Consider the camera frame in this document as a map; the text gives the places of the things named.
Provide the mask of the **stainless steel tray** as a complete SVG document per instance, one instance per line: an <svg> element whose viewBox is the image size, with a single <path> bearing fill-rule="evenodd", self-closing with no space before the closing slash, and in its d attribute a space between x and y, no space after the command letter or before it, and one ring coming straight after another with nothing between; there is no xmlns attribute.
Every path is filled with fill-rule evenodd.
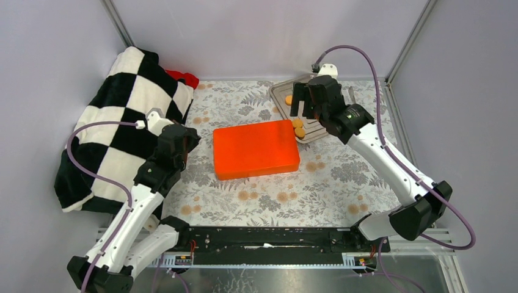
<svg viewBox="0 0 518 293"><path fill-rule="evenodd" d="M305 136L303 138L296 137L296 140L299 143L310 143L329 135L325 128L321 126L317 120L308 120L302 116L302 111L304 108L303 102L299 104L299 112L295 117L290 115L291 106L287 105L286 103L286 97L293 94L293 84L295 82L307 83L315 76L316 74L314 73L305 74L294 79L274 84L268 89L268 93L277 106L283 119L294 120L298 118L302 121L302 129L305 131Z"/></svg>

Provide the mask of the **orange tin lid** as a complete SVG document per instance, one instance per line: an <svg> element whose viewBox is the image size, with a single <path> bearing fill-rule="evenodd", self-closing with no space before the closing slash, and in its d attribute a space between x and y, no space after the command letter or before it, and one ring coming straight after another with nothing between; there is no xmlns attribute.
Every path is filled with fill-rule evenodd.
<svg viewBox="0 0 518 293"><path fill-rule="evenodd" d="M295 172L301 161L290 120L215 129L213 154L221 181Z"/></svg>

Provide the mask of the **steel tongs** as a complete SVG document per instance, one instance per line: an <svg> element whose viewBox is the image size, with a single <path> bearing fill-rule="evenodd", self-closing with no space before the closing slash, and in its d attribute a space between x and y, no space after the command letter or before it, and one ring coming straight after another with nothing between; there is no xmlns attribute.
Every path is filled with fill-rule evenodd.
<svg viewBox="0 0 518 293"><path fill-rule="evenodd" d="M355 93L354 93L354 89L353 89L353 86L349 86L348 88L348 94L349 94L349 97L351 99L351 102L353 104L356 103L356 96L355 96Z"/></svg>

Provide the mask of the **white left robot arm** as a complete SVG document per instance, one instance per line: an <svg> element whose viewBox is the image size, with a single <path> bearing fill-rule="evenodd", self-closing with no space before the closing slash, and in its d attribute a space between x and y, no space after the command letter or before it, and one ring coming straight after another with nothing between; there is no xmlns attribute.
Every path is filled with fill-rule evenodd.
<svg viewBox="0 0 518 293"><path fill-rule="evenodd" d="M162 203L186 168L187 155L200 141L194 128L167 119L157 122L121 122L121 125L147 129L158 135L153 154L139 167L131 189L112 179L97 175L77 162L71 152L75 136L90 127L75 130L67 142L67 154L82 172L115 185L127 200L101 239L85 257L75 256L67 268L81 292L129 292L134 279L168 248L184 250L189 245L188 224L175 217L161 220L142 242L133 245L140 228L151 212Z"/></svg>

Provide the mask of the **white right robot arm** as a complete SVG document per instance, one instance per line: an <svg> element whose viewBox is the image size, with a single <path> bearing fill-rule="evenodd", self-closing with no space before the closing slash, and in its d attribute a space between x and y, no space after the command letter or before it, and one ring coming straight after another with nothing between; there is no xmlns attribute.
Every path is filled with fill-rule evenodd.
<svg viewBox="0 0 518 293"><path fill-rule="evenodd" d="M329 75L316 76L308 82L293 83L290 115L318 120L325 130L358 152L375 169L397 196L400 206L377 215L368 215L354 224L350 235L353 248L366 251L374 240L399 235L413 241L445 211L444 202L452 194L446 181L434 182L407 170L412 165L392 144L378 133L370 113L359 104L346 104L341 84Z"/></svg>

